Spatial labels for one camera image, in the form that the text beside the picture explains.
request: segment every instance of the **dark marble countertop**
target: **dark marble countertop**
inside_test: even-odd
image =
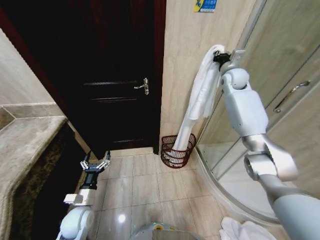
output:
[[[15,190],[66,121],[18,118],[0,131],[0,239],[10,235]]]

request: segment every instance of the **door handle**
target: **door handle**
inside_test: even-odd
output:
[[[281,110],[281,105],[282,104],[284,104],[286,101],[287,101],[287,99],[296,91],[296,90],[298,90],[299,88],[301,88],[301,87],[306,87],[306,86],[308,86],[310,84],[310,81],[303,81],[303,82],[301,82],[301,83],[299,83],[297,86],[295,86],[294,88],[292,88],[289,92],[288,92],[288,94],[287,95],[285,95],[285,97],[279,102],[279,104],[273,109],[273,111],[275,112],[275,113],[280,113],[282,110]]]
[[[147,78],[143,79],[143,85],[134,87],[134,89],[141,89],[141,88],[144,88],[145,95],[149,94],[149,82]]]

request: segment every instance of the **shower door handle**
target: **shower door handle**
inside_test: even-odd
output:
[[[285,95],[285,97],[279,102],[279,104],[273,109],[273,111],[275,113],[281,113],[282,109],[280,108],[286,101],[287,99],[299,88],[301,87],[306,87],[310,84],[310,81],[303,81],[301,83],[299,83],[297,86],[295,86],[294,88],[292,88],[287,95]]]

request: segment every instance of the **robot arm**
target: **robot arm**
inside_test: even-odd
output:
[[[247,173],[265,189],[271,207],[293,240],[320,239],[320,200],[307,192],[288,187],[283,181],[298,177],[293,157],[266,135],[268,116],[249,74],[239,68],[244,50],[217,54],[225,107],[232,127],[251,151],[244,158]]]
[[[110,165],[111,156],[108,151],[102,163],[89,163],[90,153],[80,162],[86,176],[79,193],[65,196],[64,202],[76,207],[63,218],[56,240],[85,240],[94,222],[91,206],[95,203],[97,178]]]

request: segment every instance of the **hanging towel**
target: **hanging towel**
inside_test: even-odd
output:
[[[192,128],[197,120],[202,116],[207,118],[212,114],[215,94],[220,80],[219,64],[213,62],[216,51],[224,53],[225,47],[222,45],[214,45],[202,60],[201,66],[193,81],[188,108],[175,140],[174,150],[186,150]]]
[[[276,238],[252,221],[246,221],[240,224],[238,221],[224,217],[221,222],[222,229],[220,229],[221,240],[276,240]]]

